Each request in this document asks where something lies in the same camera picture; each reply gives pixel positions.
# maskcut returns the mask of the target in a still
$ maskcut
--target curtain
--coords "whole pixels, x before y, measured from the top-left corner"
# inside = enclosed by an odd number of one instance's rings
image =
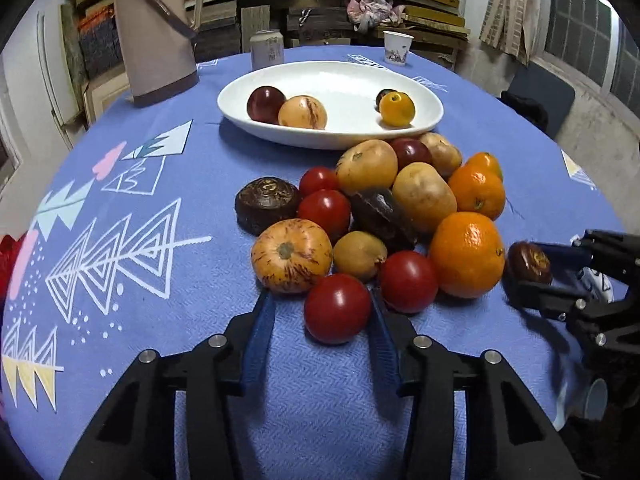
[[[526,14],[527,0],[489,0],[480,41],[528,64],[536,20],[526,19]]]

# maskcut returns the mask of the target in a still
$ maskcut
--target wall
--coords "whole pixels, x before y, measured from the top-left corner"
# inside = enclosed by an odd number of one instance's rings
[[[51,118],[36,39],[39,10],[63,0],[35,0],[0,55],[0,128],[22,162],[0,194],[0,236],[22,234],[68,153]]]
[[[640,234],[638,135],[590,88],[561,69],[536,60],[575,89],[574,105],[556,142],[596,183],[628,232]]]
[[[492,95],[506,90],[518,63],[478,40],[488,0],[466,0],[469,47],[460,54],[456,72]],[[574,105],[556,141],[611,202],[625,229],[640,234],[640,132],[634,133],[609,104],[556,66],[536,58],[575,89]]]

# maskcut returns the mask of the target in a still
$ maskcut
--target aluminum can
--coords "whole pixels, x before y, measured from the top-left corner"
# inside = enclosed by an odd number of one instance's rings
[[[279,30],[259,30],[249,44],[252,70],[284,63],[284,38]]]

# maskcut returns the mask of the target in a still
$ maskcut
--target beige thermos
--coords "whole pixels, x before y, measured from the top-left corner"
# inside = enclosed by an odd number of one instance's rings
[[[184,0],[114,0],[120,48],[136,106],[148,106],[198,82],[193,39],[202,0],[188,23]]]

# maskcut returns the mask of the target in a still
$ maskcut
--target concrete wall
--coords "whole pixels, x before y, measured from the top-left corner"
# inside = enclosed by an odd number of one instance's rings
[[[0,128],[22,162],[0,194],[0,236],[21,235],[68,148],[51,117],[36,38],[40,10],[63,0],[35,0],[0,54]]]
[[[575,89],[574,105],[556,142],[596,183],[628,232],[640,234],[640,132],[634,132],[596,92],[561,69],[536,60]]]

